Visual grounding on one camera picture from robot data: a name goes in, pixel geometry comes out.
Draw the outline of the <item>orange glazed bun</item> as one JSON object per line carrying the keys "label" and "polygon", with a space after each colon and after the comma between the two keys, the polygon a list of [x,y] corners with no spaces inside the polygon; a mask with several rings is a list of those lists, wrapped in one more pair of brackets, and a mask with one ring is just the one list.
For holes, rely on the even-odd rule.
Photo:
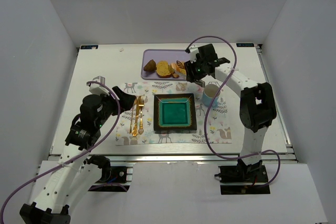
{"label": "orange glazed bun", "polygon": [[178,74],[178,66],[176,63],[171,63],[170,64],[170,72],[171,72],[171,75],[173,76],[173,78],[178,78],[179,77],[179,74]]}

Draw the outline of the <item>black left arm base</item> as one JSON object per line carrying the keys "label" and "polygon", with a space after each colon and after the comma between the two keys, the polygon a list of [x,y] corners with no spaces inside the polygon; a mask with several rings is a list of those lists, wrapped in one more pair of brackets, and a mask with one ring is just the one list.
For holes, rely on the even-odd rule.
{"label": "black left arm base", "polygon": [[89,191],[126,192],[130,188],[132,168],[126,165],[111,165],[111,161],[101,155],[93,155],[85,160],[85,164],[96,165],[101,177]]}

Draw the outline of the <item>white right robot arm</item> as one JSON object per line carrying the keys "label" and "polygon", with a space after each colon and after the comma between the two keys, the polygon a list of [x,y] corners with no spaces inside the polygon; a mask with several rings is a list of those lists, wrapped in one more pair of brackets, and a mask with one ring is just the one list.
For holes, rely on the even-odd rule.
{"label": "white right robot arm", "polygon": [[228,86],[240,99],[239,117],[244,131],[244,141],[237,159],[236,171],[230,177],[246,180],[262,167],[261,149],[265,134],[277,116],[272,87],[268,82],[256,82],[230,63],[218,57],[213,44],[186,48],[190,59],[184,62],[186,81],[205,87],[203,78],[211,76]]}

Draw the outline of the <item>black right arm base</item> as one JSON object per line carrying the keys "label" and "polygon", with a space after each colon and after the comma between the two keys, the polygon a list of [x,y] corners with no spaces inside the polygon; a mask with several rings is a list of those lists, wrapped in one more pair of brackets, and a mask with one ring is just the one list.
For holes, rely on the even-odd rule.
{"label": "black right arm base", "polygon": [[268,175],[264,165],[257,171],[244,175],[238,166],[219,166],[214,178],[220,182],[222,195],[268,195]]}

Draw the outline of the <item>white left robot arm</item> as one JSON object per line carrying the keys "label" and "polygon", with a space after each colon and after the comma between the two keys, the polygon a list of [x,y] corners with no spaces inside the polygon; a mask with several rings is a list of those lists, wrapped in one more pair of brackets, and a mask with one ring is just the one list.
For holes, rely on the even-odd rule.
{"label": "white left robot arm", "polygon": [[110,179],[109,159],[90,152],[102,141],[100,129],[108,118],[131,110],[136,97],[95,82],[89,91],[72,120],[57,168],[33,202],[20,209],[24,223],[70,223],[71,211],[91,186]]}

